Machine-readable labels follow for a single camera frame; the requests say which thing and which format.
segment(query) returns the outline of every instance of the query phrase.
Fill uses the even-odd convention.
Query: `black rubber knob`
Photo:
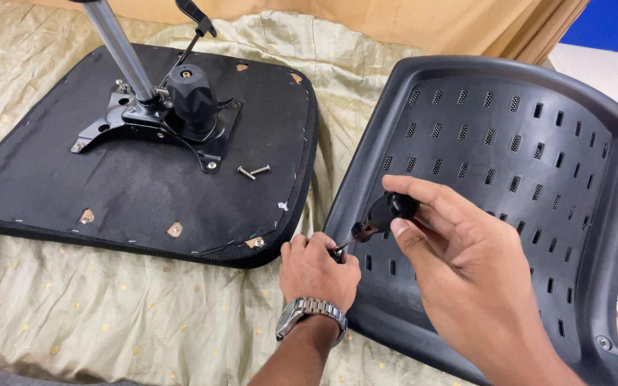
[[[397,217],[412,218],[419,201],[406,194],[390,192],[376,200],[369,210],[369,220],[381,232],[390,231],[390,222]]]
[[[207,75],[195,65],[179,65],[168,75],[168,93],[176,115],[195,133],[208,133],[216,126],[219,103]]]

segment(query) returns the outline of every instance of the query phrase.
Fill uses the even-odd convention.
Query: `silver metal watch strap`
[[[331,317],[340,326],[340,335],[333,346],[337,346],[337,344],[343,340],[345,332],[348,329],[348,318],[333,303],[303,296],[297,298],[295,309],[302,311],[305,315],[325,315]]]

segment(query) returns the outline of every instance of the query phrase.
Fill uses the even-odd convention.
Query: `chrome cylinder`
[[[82,7],[102,37],[104,44],[107,45],[111,56],[116,60],[116,64],[123,71],[137,99],[146,102],[157,98],[157,90],[149,81],[142,63],[137,58],[131,42],[128,41],[121,25],[116,20],[116,15],[107,0],[82,3]]]

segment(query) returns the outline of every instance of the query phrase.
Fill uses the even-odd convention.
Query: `hand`
[[[382,182],[422,204],[414,222],[396,218],[391,230],[445,342],[496,384],[582,385],[545,333],[516,230],[447,186],[403,176]]]
[[[353,255],[343,254],[343,263],[336,263],[328,254],[335,241],[323,232],[311,239],[297,235],[280,249],[280,290],[287,302],[308,296],[335,304],[347,312],[354,303],[356,285],[361,279],[359,261]]]

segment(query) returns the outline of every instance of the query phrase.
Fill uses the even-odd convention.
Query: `screwdriver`
[[[373,203],[366,218],[352,226],[352,236],[328,251],[336,262],[342,262],[343,249],[353,241],[366,242],[375,233],[390,232],[390,222],[397,217],[412,218],[419,208],[419,201],[406,194],[388,192]]]

